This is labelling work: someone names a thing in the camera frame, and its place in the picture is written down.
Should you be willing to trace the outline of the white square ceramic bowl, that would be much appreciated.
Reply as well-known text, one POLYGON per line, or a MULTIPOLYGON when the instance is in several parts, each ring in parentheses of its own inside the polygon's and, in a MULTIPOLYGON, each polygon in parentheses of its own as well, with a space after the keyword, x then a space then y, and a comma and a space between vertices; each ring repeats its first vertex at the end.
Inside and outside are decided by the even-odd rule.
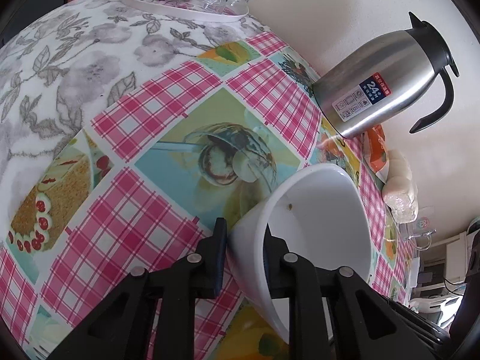
POLYGON ((239 288, 278 336, 289 336, 287 300, 273 300, 264 268, 264 233, 286 241, 314 266, 350 267, 367 280, 371 267, 368 219, 359 191, 339 166, 319 163, 296 172, 235 223, 229 268, 239 288))

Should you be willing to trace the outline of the white chair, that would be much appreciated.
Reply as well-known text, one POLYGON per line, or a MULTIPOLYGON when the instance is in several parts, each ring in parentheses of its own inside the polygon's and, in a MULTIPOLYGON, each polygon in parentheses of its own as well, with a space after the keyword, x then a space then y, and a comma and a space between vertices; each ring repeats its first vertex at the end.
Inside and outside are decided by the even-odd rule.
POLYGON ((433 243, 436 258, 422 257, 417 286, 408 307, 440 328, 448 330, 466 290, 473 239, 479 233, 479 218, 456 236, 433 243))

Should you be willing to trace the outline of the clear glass mug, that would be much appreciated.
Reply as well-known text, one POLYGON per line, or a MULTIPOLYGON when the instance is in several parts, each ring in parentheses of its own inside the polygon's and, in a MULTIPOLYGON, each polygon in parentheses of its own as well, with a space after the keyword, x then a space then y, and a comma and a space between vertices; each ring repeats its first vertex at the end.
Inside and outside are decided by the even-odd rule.
POLYGON ((400 236, 415 250, 425 251, 432 245, 432 236, 437 230, 428 216, 419 215, 414 222, 400 225, 400 236))

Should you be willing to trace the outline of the checkered fruit pattern tablecloth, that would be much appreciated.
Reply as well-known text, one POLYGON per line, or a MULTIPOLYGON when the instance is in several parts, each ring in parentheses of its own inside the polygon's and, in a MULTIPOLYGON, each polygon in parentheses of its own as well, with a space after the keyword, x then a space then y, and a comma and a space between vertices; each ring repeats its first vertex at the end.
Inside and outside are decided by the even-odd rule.
POLYGON ((370 222, 368 283, 406 302, 398 241, 358 140, 336 137, 308 93, 315 71, 274 33, 160 69, 38 165, 1 176, 1 317, 45 359, 135 266, 156 270, 234 225, 297 170, 342 167, 370 222))

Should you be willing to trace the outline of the bag of white buns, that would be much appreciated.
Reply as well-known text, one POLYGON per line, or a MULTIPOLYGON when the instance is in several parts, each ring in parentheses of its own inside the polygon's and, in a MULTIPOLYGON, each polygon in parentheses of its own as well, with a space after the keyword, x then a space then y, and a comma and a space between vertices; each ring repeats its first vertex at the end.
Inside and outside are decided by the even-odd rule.
POLYGON ((384 203, 398 224, 414 222, 418 216, 417 187, 411 166, 399 150, 389 150, 388 174, 382 189, 384 203))

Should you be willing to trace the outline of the orange snack packet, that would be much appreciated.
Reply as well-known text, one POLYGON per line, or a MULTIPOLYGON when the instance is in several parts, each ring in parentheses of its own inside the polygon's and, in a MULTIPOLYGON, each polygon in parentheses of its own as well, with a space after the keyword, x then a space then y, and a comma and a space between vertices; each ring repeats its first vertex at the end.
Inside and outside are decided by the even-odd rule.
POLYGON ((363 134, 363 155, 372 173, 385 183, 390 162, 382 125, 375 125, 363 134))

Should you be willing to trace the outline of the stainless steel thermos jug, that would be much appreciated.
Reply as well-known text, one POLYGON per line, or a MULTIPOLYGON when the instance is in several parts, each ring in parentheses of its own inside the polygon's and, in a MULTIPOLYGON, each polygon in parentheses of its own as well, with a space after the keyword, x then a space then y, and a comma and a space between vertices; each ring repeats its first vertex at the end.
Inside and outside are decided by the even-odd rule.
POLYGON ((418 133, 452 108, 452 77, 459 76, 454 57, 439 31, 416 15, 411 27, 363 44, 312 85, 322 114, 334 130, 352 139, 411 107, 441 78, 441 106, 410 128, 418 133))

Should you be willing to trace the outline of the grey floral tablecloth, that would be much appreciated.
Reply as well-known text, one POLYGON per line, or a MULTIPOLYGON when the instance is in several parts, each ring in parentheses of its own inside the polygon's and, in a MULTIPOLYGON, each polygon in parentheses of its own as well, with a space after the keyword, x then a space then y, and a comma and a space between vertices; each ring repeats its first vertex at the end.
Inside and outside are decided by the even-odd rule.
POLYGON ((252 16, 202 22, 120 0, 74 0, 1 48, 1 172, 58 154, 97 113, 160 69, 263 33, 252 16))

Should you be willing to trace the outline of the white round tray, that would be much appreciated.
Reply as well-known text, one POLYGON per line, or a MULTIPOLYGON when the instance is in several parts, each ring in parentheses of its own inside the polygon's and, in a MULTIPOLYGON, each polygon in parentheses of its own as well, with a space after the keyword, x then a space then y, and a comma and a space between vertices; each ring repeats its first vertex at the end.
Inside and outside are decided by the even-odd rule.
POLYGON ((151 14, 202 22, 233 23, 249 14, 249 8, 246 5, 226 7, 222 13, 215 13, 202 10, 191 3, 183 3, 177 7, 168 0, 120 0, 120 2, 130 8, 151 14))

